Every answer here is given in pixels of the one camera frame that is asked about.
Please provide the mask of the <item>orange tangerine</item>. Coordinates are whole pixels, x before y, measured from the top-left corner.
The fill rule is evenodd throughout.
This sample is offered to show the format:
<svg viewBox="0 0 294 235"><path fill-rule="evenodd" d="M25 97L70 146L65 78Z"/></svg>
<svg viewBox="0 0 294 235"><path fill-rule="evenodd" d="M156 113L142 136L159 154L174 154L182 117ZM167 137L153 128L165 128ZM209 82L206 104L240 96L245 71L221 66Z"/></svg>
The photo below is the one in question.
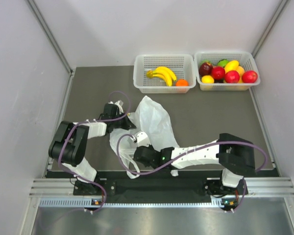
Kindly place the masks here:
<svg viewBox="0 0 294 235"><path fill-rule="evenodd" d="M177 80L176 84L177 87L187 87L189 85L188 81L185 79Z"/></svg>

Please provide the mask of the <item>yellow banana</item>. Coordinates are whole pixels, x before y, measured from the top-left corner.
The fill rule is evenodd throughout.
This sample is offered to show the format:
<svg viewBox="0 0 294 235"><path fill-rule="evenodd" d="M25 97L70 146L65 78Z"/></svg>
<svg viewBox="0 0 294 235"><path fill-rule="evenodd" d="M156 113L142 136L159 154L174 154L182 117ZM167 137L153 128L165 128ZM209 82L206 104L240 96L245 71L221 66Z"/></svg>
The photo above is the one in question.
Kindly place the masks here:
<svg viewBox="0 0 294 235"><path fill-rule="evenodd" d="M157 67L155 70L146 72L148 78L161 78L167 86L171 87L173 82L177 80L175 73L167 67Z"/></svg>

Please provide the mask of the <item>white plastic bag with fruit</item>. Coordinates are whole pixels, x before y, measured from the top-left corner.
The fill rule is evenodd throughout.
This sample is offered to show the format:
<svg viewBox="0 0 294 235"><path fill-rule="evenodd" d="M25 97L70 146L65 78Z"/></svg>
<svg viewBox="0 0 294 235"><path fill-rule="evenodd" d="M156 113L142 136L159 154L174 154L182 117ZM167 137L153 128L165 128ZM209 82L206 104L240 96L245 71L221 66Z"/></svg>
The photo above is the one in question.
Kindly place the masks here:
<svg viewBox="0 0 294 235"><path fill-rule="evenodd" d="M122 163L129 167L130 164L137 172L140 172L138 165L133 160L137 145L130 137L122 138L124 134L136 135L143 131L147 134L151 145L157 151L167 147L179 147L173 134L171 119L163 106L147 95L140 101L135 112L128 114L130 121L136 126L132 130L115 129L110 134L110 147L117 153L117 142Z"/></svg>

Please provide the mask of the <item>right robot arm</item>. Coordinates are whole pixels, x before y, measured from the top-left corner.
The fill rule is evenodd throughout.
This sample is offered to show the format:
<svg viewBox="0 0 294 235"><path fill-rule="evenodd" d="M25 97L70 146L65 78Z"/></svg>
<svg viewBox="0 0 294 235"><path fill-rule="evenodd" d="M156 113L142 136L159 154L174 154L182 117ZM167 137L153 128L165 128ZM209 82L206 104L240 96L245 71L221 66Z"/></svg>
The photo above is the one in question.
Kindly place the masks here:
<svg viewBox="0 0 294 235"><path fill-rule="evenodd" d="M207 148L200 145L193 147L167 147L155 150L148 138L139 141L134 152L134 161L156 169L169 161L169 169L183 169L195 165L221 165L223 170L219 188L223 193L234 191L244 176L255 172L254 150L249 145L238 144L251 142L237 136L222 133L215 141L208 143Z"/></svg>

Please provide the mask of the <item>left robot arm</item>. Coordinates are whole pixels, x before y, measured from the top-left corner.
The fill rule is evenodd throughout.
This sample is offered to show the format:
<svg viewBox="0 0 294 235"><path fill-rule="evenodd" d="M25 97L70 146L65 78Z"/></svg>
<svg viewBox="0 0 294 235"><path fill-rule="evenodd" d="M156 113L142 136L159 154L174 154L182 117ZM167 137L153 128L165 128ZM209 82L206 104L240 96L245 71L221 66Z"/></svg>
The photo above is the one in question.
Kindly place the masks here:
<svg viewBox="0 0 294 235"><path fill-rule="evenodd" d="M85 158L87 140L103 137L115 129L132 130L135 124L125 114L119 100L104 105L98 119L76 126L75 122L62 121L48 149L49 157L60 162L76 176L75 186L90 194L101 190L97 171Z"/></svg>

